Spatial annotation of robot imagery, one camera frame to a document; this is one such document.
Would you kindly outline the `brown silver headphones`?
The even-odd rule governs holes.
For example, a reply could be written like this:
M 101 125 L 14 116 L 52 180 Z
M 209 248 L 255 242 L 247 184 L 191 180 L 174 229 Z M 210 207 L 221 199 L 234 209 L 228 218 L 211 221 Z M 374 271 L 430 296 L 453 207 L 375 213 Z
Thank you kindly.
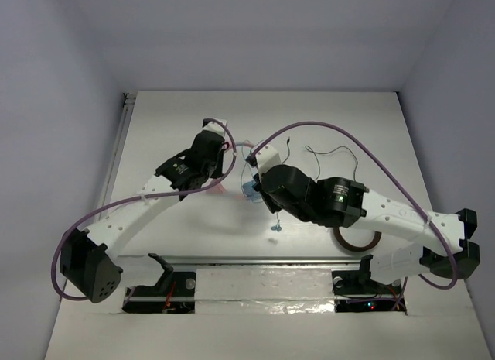
M 334 228 L 333 240 L 347 252 L 362 253 L 374 249 L 381 240 L 379 231 L 363 231 Z

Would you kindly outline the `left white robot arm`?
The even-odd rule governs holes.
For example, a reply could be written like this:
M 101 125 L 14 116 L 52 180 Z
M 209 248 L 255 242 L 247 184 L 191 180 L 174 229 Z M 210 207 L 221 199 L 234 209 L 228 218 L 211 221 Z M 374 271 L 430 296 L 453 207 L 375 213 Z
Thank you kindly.
M 81 300 L 106 300 L 121 282 L 115 260 L 122 249 L 162 212 L 226 177 L 228 139 L 223 126 L 207 123 L 191 147 L 161 164 L 134 197 L 103 206 L 105 216 L 84 229 L 74 225 L 66 231 L 52 266 L 81 292 Z

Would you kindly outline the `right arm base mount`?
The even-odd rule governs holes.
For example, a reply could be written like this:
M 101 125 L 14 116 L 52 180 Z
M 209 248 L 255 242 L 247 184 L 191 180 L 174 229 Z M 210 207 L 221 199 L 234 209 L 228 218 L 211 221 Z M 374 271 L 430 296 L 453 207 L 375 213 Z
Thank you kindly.
M 377 283 L 370 279 L 372 255 L 364 256 L 359 269 L 332 272 L 335 311 L 343 313 L 399 312 L 406 313 L 402 283 Z

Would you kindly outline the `white foam front board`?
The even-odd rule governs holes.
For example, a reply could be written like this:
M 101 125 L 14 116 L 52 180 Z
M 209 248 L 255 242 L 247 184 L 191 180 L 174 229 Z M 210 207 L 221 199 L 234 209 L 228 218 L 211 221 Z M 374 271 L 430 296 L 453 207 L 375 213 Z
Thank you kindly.
M 469 295 L 406 314 L 124 314 L 62 303 L 48 359 L 488 359 Z

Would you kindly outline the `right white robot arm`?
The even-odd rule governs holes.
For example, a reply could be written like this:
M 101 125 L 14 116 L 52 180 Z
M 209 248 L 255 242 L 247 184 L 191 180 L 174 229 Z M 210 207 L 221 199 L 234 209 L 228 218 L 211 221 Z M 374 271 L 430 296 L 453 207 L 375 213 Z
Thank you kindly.
M 301 170 L 276 165 L 256 174 L 255 190 L 269 211 L 286 211 L 302 222 L 324 228 L 352 228 L 392 235 L 408 247 L 360 261 L 358 286 L 373 293 L 397 279 L 431 273 L 468 279 L 480 264 L 480 247 L 471 237 L 476 212 L 420 213 L 364 184 L 342 177 L 314 181 Z

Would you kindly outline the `pink blue cat-ear headphones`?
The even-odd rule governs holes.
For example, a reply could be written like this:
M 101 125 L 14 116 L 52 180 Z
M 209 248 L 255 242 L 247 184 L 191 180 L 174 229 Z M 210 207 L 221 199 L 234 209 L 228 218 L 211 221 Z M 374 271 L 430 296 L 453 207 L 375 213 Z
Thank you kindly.
M 261 203 L 261 195 L 254 190 L 254 175 L 256 170 L 245 161 L 254 149 L 254 144 L 248 140 L 236 142 L 237 162 L 228 178 L 206 191 L 208 195 L 229 195 L 235 200 Z

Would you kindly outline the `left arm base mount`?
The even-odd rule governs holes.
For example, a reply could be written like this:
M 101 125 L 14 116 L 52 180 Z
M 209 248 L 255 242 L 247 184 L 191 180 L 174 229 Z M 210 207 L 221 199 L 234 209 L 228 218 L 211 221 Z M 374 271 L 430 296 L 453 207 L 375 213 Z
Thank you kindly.
M 127 288 L 121 309 L 127 314 L 194 314 L 196 270 L 177 271 L 155 253 L 148 257 L 161 266 L 161 276 L 152 286 Z

